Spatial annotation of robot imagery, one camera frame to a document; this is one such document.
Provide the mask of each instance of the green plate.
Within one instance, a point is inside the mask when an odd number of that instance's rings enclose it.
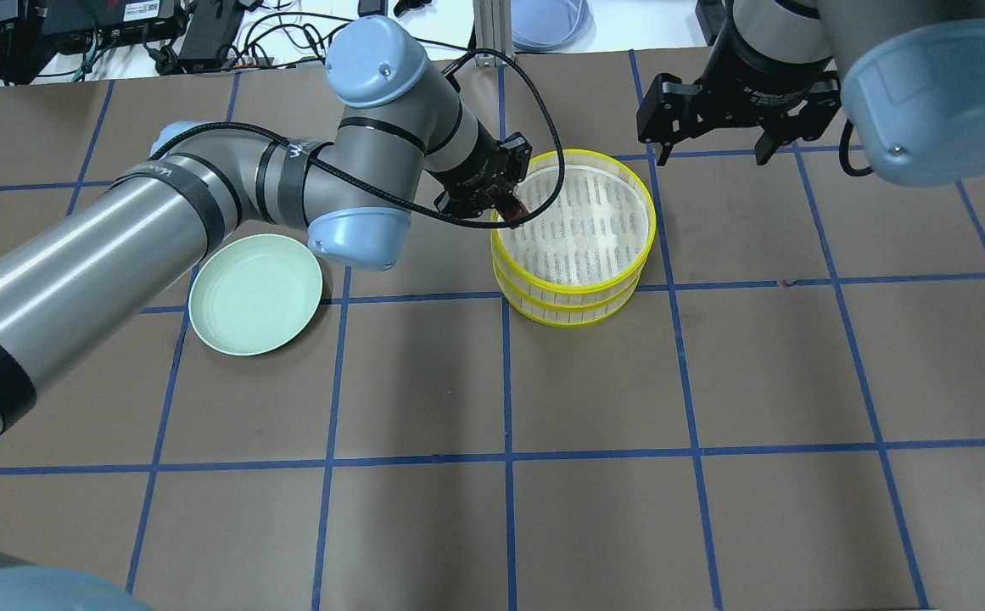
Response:
[[[322,298],[322,269],[304,244],[262,233],[233,241],[190,288],[190,324],[210,348],[260,355],[307,326]]]

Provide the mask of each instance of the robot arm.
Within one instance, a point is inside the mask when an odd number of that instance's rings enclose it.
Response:
[[[411,201],[430,171],[441,214],[523,219],[512,190],[529,144],[496,142],[395,22],[346,27],[326,70],[346,104],[336,142],[177,124],[96,204],[0,259],[0,434],[244,220],[307,229],[318,255],[388,270],[410,217],[353,182]]]
[[[985,174],[985,1],[725,4],[704,74],[692,85],[659,74],[636,115],[640,142],[660,147],[659,165],[682,140],[754,126],[764,129],[763,165],[784,144],[819,138],[842,102],[887,181]],[[833,58],[838,72],[825,72]]]

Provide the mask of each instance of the round basket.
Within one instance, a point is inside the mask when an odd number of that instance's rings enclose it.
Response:
[[[584,326],[611,317],[639,283],[658,232],[643,181],[611,156],[563,151],[557,201],[515,229],[491,232],[492,270],[519,313],[552,326]],[[530,162],[515,194],[531,210],[557,182],[557,154]]]

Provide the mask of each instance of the yellow rim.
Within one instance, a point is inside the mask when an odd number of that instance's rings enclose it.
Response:
[[[604,306],[608,306],[609,303],[616,301],[620,295],[625,293],[625,291],[635,289],[635,286],[639,283],[639,278],[637,277],[635,282],[628,283],[628,286],[618,290],[617,293],[612,295],[612,297],[606,297],[601,301],[584,303],[583,305],[559,305],[559,303],[543,301],[542,299],[534,297],[532,294],[526,293],[526,290],[523,290],[523,287],[518,286],[506,273],[504,273],[503,267],[500,267],[500,263],[497,262],[496,259],[492,260],[492,273],[494,273],[497,278],[503,278],[503,282],[507,283],[508,287],[511,287],[511,291],[518,295],[518,297],[522,297],[523,300],[534,303],[535,306],[538,306],[544,310],[552,310],[554,312],[563,312],[566,314],[589,312],[590,310],[604,308]]]
[[[519,314],[522,314],[522,316],[524,316],[524,317],[529,318],[529,320],[534,321],[535,323],[553,326],[554,328],[586,328],[586,326],[596,325],[596,324],[600,323],[601,321],[604,321],[605,318],[609,318],[613,314],[616,314],[617,312],[619,312],[628,303],[628,299],[625,299],[624,303],[621,303],[621,305],[618,306],[617,309],[608,311],[608,312],[602,314],[600,317],[594,318],[594,320],[592,320],[592,321],[583,321],[581,323],[561,323],[561,322],[558,322],[558,321],[550,321],[550,320],[547,320],[547,318],[538,317],[538,316],[536,316],[536,314],[531,314],[530,312],[527,312],[526,309],[524,309],[522,306],[520,306],[517,301],[515,301],[514,299],[512,299],[512,297],[511,297],[510,294],[507,294],[507,290],[504,289],[504,286],[503,286],[503,283],[501,282],[500,276],[496,276],[496,283],[498,283],[500,285],[500,291],[501,291],[501,293],[503,293],[503,298],[507,300],[507,303],[511,303],[511,307],[514,308],[516,312],[518,312]],[[632,290],[635,290],[635,285],[632,285],[631,288],[632,288]]]
[[[534,159],[530,160],[530,163],[534,164],[535,162],[539,162],[542,161],[543,159],[550,158],[550,156],[554,156],[555,154],[557,154],[557,151],[550,151],[550,152],[546,152],[546,154],[540,154],[538,156],[535,156]],[[632,261],[631,266],[625,268],[623,272],[620,272],[620,274],[613,276],[613,278],[609,278],[607,281],[600,283],[593,283],[592,285],[567,286],[567,285],[558,285],[558,283],[551,283],[549,281],[546,281],[546,279],[538,278],[538,276],[535,276],[534,274],[531,274],[530,272],[524,270],[524,268],[520,266],[514,259],[512,259],[511,256],[507,253],[507,248],[503,246],[503,240],[500,240],[499,229],[493,229],[493,231],[489,232],[492,235],[492,248],[495,249],[497,252],[499,252],[501,259],[503,259],[504,262],[507,263],[507,266],[511,268],[512,272],[519,275],[523,279],[526,279],[526,282],[532,283],[532,285],[536,287],[540,287],[540,289],[545,289],[547,291],[551,291],[551,293],[559,293],[559,294],[600,293],[600,291],[611,289],[613,286],[618,285],[618,283],[622,283],[633,273],[638,272],[639,267],[643,267],[643,263],[646,261],[646,257],[650,255],[651,247],[654,246],[655,233],[658,233],[658,213],[654,209],[654,198],[651,197],[651,191],[647,190],[646,184],[644,184],[642,179],[640,179],[638,175],[636,175],[635,172],[630,169],[630,167],[624,165],[624,163],[620,163],[616,159],[613,159],[612,156],[600,154],[600,152],[594,152],[585,149],[565,149],[563,150],[563,154],[565,154],[565,156],[569,154],[596,156],[598,159],[604,159],[605,161],[614,163],[616,166],[619,166],[621,170],[627,171],[629,177],[635,178],[636,184],[639,185],[640,189],[643,190],[643,194],[645,194],[646,196],[647,211],[650,212],[650,214],[647,214],[647,216],[650,216],[650,227],[647,229],[646,247],[643,249],[643,251],[640,252],[638,258],[636,258],[635,261]],[[492,211],[492,220],[493,221],[500,220],[499,214],[496,214],[495,211]]]

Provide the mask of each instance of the white floor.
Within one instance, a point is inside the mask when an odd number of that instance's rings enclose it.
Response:
[[[526,3],[534,0],[514,0]],[[704,45],[702,33],[695,19],[695,0],[588,0],[593,20],[584,32],[563,47],[561,52],[586,53],[596,51],[620,51],[627,49],[656,49],[675,47],[698,47]],[[285,0],[266,0],[267,5],[285,5]],[[356,17],[356,0],[295,0],[287,11],[307,11],[330,15]],[[395,0],[390,0],[394,7]],[[267,8],[260,8],[244,17],[243,30],[238,42],[251,24],[260,17],[270,14]],[[283,17],[286,22],[301,17]],[[465,47],[473,29],[472,0],[433,0],[425,8],[411,11],[398,20],[411,34],[418,38],[440,40]],[[336,20],[309,19],[300,23],[313,23],[322,34],[326,34],[339,22]],[[266,31],[276,20],[255,28],[252,35]],[[276,62],[290,62],[301,59],[302,52],[295,49],[282,31],[262,40],[266,53]],[[453,59],[458,52],[433,45],[426,46],[431,59]],[[80,55],[55,55],[43,71],[61,73],[73,70],[81,64]],[[109,52],[101,59],[87,78],[89,81],[107,78],[138,78],[156,76],[154,62],[140,46],[123,47]],[[69,81],[70,77],[37,78],[35,82]]]

